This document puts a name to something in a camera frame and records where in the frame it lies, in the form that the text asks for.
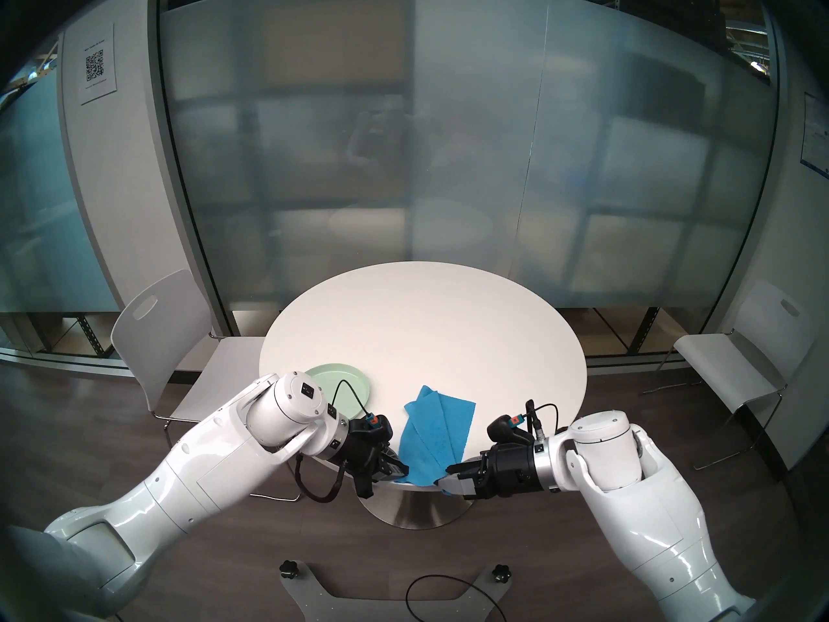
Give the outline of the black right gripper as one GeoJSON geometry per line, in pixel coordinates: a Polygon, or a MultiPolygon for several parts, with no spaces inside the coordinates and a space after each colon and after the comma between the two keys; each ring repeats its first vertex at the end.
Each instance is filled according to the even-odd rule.
{"type": "Polygon", "coordinates": [[[447,467],[437,480],[442,493],[463,499],[509,498],[539,492],[534,447],[531,444],[495,444],[471,459],[447,467]]]}

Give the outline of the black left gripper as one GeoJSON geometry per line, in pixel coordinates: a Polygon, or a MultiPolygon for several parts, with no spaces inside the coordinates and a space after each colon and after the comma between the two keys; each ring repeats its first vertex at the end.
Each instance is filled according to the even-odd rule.
{"type": "Polygon", "coordinates": [[[346,472],[354,481],[359,499],[370,499],[373,485],[398,480],[409,475],[410,469],[389,453],[393,435],[390,426],[349,426],[342,445],[346,472]]]}

